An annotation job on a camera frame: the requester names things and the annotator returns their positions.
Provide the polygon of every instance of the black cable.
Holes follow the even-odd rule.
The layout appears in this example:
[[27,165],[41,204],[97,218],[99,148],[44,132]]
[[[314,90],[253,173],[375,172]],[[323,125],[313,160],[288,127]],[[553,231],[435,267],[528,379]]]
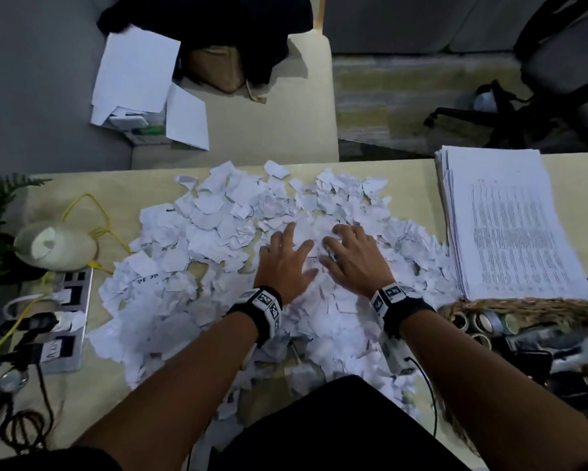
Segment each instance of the black cable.
[[[45,418],[35,410],[22,410],[13,413],[13,395],[0,391],[0,413],[6,408],[4,420],[0,425],[0,440],[13,449],[17,455],[47,451],[47,438],[54,427],[54,413],[48,399],[48,392],[39,364],[35,364],[39,376],[39,387],[43,403],[48,411],[48,427],[45,429]],[[26,426],[32,427],[35,434],[30,436]]]
[[431,403],[433,404],[433,437],[435,438],[436,432],[438,432],[438,407],[436,406],[436,397],[433,396],[433,388],[431,388],[431,383],[429,383],[429,379],[427,378],[427,375],[425,374],[423,367],[421,367],[420,364],[418,364],[418,362],[416,362],[411,357],[407,357],[405,359],[406,362],[408,362],[409,360],[416,364],[420,372],[423,374],[424,381],[427,382],[427,386],[429,387],[429,393],[431,394]]

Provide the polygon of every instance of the woven basket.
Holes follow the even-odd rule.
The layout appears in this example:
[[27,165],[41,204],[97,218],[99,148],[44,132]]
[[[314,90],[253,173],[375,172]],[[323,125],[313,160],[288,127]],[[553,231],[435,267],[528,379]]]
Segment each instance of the woven basket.
[[[451,305],[444,306],[439,310],[439,314],[447,320],[451,320],[455,313],[462,312],[466,315],[470,313],[485,312],[493,310],[500,314],[511,314],[519,321],[521,328],[530,327],[545,323],[562,323],[566,322],[573,326],[584,327],[588,329],[588,301],[568,300],[568,299],[510,299],[497,300],[486,299],[479,301],[460,300]],[[588,365],[584,367],[584,372],[588,375]],[[477,450],[469,439],[466,431],[455,416],[442,404],[445,419],[451,424],[455,434],[462,439],[469,448],[475,453]]]

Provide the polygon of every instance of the desk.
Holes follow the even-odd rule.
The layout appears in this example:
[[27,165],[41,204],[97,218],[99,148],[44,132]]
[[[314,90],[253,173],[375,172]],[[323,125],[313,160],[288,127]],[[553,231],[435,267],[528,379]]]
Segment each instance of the desk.
[[[588,153],[543,156],[551,175],[555,204],[560,221],[577,251],[588,275]],[[295,177],[311,181],[324,168],[336,173],[351,173],[360,178],[381,175],[390,179],[384,194],[392,196],[392,214],[424,225],[438,238],[446,237],[443,208],[440,201],[433,160],[400,160],[342,164],[307,164],[288,166]],[[262,173],[261,167],[249,167],[249,173]],[[90,192],[109,212],[113,228],[126,242],[138,236],[142,208],[173,201],[187,190],[174,181],[179,174],[205,178],[208,169],[141,170],[102,173],[74,173],[45,175],[53,178],[43,187],[28,189],[25,201],[25,220],[45,220],[61,217],[67,205],[79,195]],[[83,201],[70,215],[70,223],[90,230],[101,224],[102,217],[95,206]],[[110,264],[122,260],[125,251],[110,237],[100,242],[100,261]],[[96,272],[92,293],[88,329],[98,327],[109,319],[102,308],[97,289],[106,275]],[[5,371],[0,368],[0,375]],[[20,407],[43,410],[35,373],[30,384],[17,396]],[[47,377],[50,402],[57,415],[52,446],[68,446],[78,436],[109,412],[126,394],[123,367],[109,360],[101,360],[86,343],[85,360],[81,371]],[[424,414],[423,421],[430,420]],[[439,439],[470,467],[483,463],[471,454],[452,432],[441,426]],[[8,450],[0,443],[0,457]]]

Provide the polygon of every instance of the wire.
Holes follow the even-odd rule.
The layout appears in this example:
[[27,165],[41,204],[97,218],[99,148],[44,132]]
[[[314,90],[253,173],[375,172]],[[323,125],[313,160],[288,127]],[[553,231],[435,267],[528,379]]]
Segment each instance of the wire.
[[427,378],[427,374],[424,372],[423,367],[418,364],[413,358],[407,357],[405,361],[412,361],[416,364],[420,372],[423,374],[424,381],[427,382],[427,386],[429,387],[429,393],[431,394],[431,403],[433,404],[433,437],[436,437],[436,433],[438,432],[438,407],[436,406],[436,397],[433,395],[433,388],[431,388],[431,383],[429,383],[429,379]]
[[[63,213],[63,216],[61,217],[61,220],[62,221],[65,221],[65,219],[67,218],[67,216],[69,215],[69,213],[71,213],[71,211],[78,204],[78,202],[80,200],[82,200],[83,198],[85,198],[85,197],[89,197],[89,198],[91,198],[93,200],[93,202],[96,204],[96,206],[100,209],[100,211],[104,215],[104,221],[105,221],[105,225],[104,226],[101,226],[101,227],[98,227],[98,228],[94,228],[93,230],[91,230],[89,232],[89,236],[91,236],[92,238],[94,238],[95,240],[97,240],[98,238],[100,238],[100,237],[102,237],[102,236],[104,236],[106,234],[110,234],[115,239],[117,239],[117,241],[120,243],[120,245],[122,245],[122,247],[126,250],[127,253],[132,254],[133,252],[131,251],[131,249],[129,248],[129,246],[126,243],[124,243],[119,236],[117,236],[116,232],[113,231],[113,229],[111,229],[111,217],[109,216],[109,213],[106,212],[106,210],[104,209],[104,207],[100,204],[99,201],[96,200],[96,198],[91,193],[83,193],[81,196],[79,196],[78,198],[76,198],[72,203],[70,203],[69,206],[67,207],[67,209],[65,210],[65,213]],[[113,271],[111,269],[105,268],[104,266],[102,266],[95,259],[92,259],[91,261],[89,261],[89,263],[87,265],[90,268],[99,269],[101,271],[107,272],[108,274],[113,274]]]
[[[23,453],[34,453],[47,451],[47,438],[54,428],[54,412],[50,406],[48,392],[45,387],[43,372],[39,364],[35,364],[39,376],[39,387],[43,396],[43,403],[48,412],[48,426],[46,429],[45,417],[35,410],[22,410],[13,413],[13,394],[0,391],[0,412],[5,410],[5,417],[0,425],[0,440],[13,449],[17,455]],[[35,436],[29,434],[28,429],[32,427]]]
[[4,345],[4,343],[8,340],[9,337],[11,337],[14,332],[17,330],[17,328],[19,327],[19,324],[22,323],[22,321],[24,320],[24,318],[28,315],[28,313],[30,312],[31,307],[46,299],[47,298],[47,294],[44,294],[43,296],[38,296],[34,299],[32,299],[30,301],[30,303],[23,309],[22,314],[19,316],[19,318],[15,321],[15,323],[13,324],[13,326],[10,328],[10,330],[6,333],[6,335],[4,337],[2,337],[0,339],[0,347],[2,347],[2,345]]

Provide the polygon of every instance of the finger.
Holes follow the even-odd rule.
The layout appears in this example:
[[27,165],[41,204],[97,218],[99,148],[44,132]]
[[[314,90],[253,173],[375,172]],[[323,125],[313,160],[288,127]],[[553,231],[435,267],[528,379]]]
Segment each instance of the finger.
[[303,273],[303,277],[304,279],[304,283],[305,283],[305,289],[312,284],[312,281],[314,279],[316,279],[316,276],[318,276],[318,268],[314,268],[314,269],[310,269],[309,271],[305,271]]
[[262,246],[261,248],[259,248],[259,260],[264,259],[268,253],[270,253],[269,247]]
[[355,237],[358,240],[360,240],[360,241],[366,240],[366,232],[364,231],[364,229],[362,228],[361,225],[353,226],[353,233],[355,234]]
[[333,233],[342,237],[343,243],[345,245],[348,245],[355,239],[353,228],[349,225],[336,225],[333,228]]
[[281,231],[275,232],[270,237],[270,253],[278,253],[281,251],[281,243],[283,241],[283,233]]
[[294,228],[296,228],[296,223],[292,221],[291,223],[288,223],[288,225],[283,230],[283,249],[292,249],[294,246]]
[[298,259],[300,259],[301,261],[305,261],[305,258],[310,253],[310,251],[312,250],[312,248],[314,248],[314,241],[313,240],[307,240],[307,241],[305,241],[297,249],[296,254],[297,254]]
[[320,264],[327,268],[329,275],[335,282],[339,285],[344,285],[346,283],[346,275],[344,271],[340,269],[337,262],[333,261],[329,256],[320,256],[319,260]]
[[346,248],[344,245],[342,245],[339,240],[330,236],[327,236],[322,240],[322,245],[325,247],[325,249],[330,249],[333,251],[336,255],[336,259],[346,254]]

